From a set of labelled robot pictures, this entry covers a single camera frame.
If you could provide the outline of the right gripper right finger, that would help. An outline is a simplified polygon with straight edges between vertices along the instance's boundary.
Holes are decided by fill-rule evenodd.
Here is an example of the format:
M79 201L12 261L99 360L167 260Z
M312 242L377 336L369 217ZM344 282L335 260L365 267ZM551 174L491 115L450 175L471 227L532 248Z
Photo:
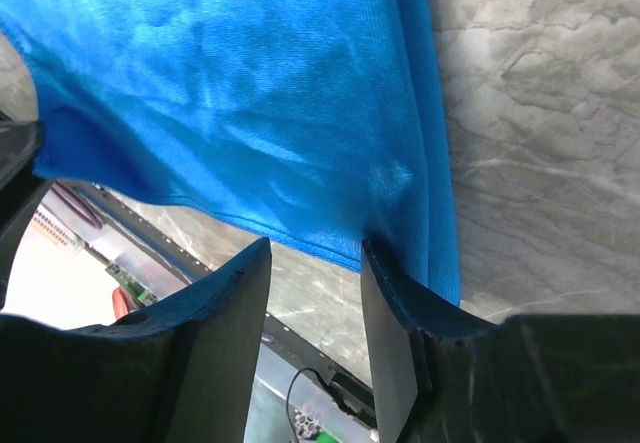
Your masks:
M523 314L493 324L361 247L361 299L383 442L635 442L639 319Z

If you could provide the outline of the blue cloth napkin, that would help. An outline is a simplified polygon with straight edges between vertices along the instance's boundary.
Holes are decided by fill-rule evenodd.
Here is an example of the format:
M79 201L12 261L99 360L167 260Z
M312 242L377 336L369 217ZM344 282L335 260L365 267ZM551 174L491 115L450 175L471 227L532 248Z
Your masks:
M461 297L428 0L1 0L36 173L183 205L352 270L386 242Z

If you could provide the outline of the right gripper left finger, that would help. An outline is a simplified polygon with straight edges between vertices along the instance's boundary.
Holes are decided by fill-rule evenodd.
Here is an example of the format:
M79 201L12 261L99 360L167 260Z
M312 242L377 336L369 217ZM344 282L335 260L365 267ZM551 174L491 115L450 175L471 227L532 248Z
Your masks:
M1 319L5 442L240 442L271 280L270 241L109 326Z

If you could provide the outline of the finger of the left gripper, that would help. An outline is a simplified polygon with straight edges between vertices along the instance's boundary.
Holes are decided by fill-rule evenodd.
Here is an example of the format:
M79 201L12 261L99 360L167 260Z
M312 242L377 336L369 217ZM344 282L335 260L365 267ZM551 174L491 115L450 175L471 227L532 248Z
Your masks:
M50 181L34 174L42 145L41 126L1 113L1 307L21 239Z

